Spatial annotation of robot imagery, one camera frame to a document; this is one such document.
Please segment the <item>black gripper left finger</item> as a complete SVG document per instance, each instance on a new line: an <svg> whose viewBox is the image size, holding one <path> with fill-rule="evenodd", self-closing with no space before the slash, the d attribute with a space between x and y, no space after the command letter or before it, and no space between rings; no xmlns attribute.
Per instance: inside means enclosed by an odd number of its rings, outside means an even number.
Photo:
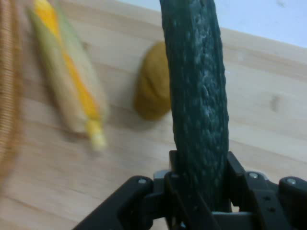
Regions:
<svg viewBox="0 0 307 230"><path fill-rule="evenodd" d="M160 218L170 230L217 229L204 200L177 173L177 151L170 151L169 158L171 170L158 172L154 179L131 177L74 229L149 230Z"/></svg>

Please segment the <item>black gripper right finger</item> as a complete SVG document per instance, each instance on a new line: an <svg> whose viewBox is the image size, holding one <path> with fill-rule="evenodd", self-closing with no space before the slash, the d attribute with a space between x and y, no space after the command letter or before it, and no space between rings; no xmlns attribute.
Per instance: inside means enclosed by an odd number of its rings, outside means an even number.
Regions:
<svg viewBox="0 0 307 230"><path fill-rule="evenodd" d="M305 230L307 228L307 182L287 176L278 183L266 175L246 171L232 152L227 154L226 196L250 213L256 230Z"/></svg>

